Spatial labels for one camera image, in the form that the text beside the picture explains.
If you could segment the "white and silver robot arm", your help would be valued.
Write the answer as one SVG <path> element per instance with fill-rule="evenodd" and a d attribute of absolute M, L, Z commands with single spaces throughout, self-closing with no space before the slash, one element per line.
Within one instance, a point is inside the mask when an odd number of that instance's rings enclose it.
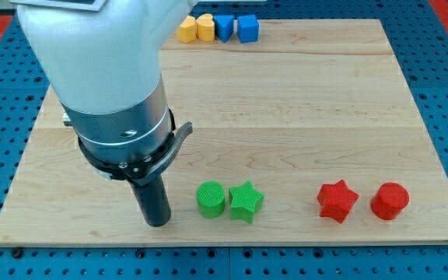
<path fill-rule="evenodd" d="M 159 50 L 195 0 L 19 1 L 20 26 L 86 150 L 133 163 L 170 133 Z"/>

